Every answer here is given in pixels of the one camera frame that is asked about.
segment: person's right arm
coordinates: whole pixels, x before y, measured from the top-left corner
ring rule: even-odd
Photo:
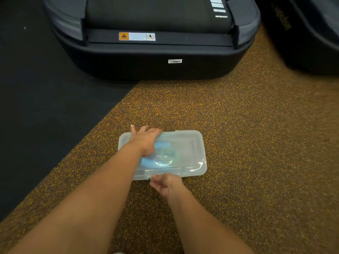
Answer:
[[[185,254],[253,253],[239,236],[203,208],[180,176],[153,175],[150,185],[167,201]]]

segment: person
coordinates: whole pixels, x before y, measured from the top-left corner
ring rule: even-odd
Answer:
[[[135,169],[142,156],[155,151],[154,142],[162,130],[143,126],[137,133],[131,125],[131,132],[129,142],[66,196],[9,254],[107,253]],[[150,186],[168,203],[186,254],[253,253],[201,206],[180,176],[153,175]]]

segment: translucent storage box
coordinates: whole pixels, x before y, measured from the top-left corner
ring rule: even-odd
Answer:
[[[120,136],[118,150],[130,137],[130,132]],[[154,146],[155,153],[141,159],[133,180],[146,180],[166,172],[181,177],[203,175],[207,170],[204,141],[199,131],[163,132]]]

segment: black floor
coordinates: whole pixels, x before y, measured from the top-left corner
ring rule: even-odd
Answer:
[[[0,0],[0,221],[135,84],[76,68],[42,0]]]

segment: brown speckled rubber floor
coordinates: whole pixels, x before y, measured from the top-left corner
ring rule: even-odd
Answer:
[[[226,77],[135,87],[0,224],[0,252],[112,156],[131,123],[202,133],[207,172],[184,183],[257,253],[338,253],[339,78],[287,69],[263,28]],[[121,250],[182,253],[147,181],[132,183],[110,249]]]

